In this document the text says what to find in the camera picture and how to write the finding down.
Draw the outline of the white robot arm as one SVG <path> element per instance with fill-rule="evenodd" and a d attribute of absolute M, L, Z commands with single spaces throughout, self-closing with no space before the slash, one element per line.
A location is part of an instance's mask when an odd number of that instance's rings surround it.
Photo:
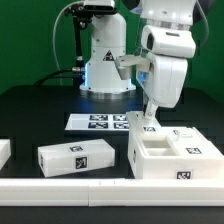
<path fill-rule="evenodd" d="M 91 57 L 84 90 L 121 93 L 135 88 L 135 76 L 144 93 L 143 115 L 153 117 L 159 107 L 177 104 L 189 58 L 196 51 L 191 26 L 204 20 L 215 0 L 122 0 L 140 16 L 136 52 L 126 53 L 126 22 L 115 11 L 114 0 L 84 0 L 93 14 Z"/>

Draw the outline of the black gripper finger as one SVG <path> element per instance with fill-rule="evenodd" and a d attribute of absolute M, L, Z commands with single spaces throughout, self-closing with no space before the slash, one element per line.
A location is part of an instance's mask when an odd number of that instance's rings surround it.
<path fill-rule="evenodd" d="M 147 119 L 154 118 L 157 108 L 158 106 L 155 105 L 152 101 L 147 101 L 143 104 L 143 116 Z"/>

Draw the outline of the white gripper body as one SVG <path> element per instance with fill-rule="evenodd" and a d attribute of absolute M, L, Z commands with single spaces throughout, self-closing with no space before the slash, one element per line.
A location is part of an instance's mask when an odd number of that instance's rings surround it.
<path fill-rule="evenodd" d="M 148 53 L 145 57 L 119 56 L 115 67 L 122 80 L 130 79 L 136 67 L 136 80 L 150 104 L 173 108 L 180 98 L 188 63 L 183 58 Z"/>

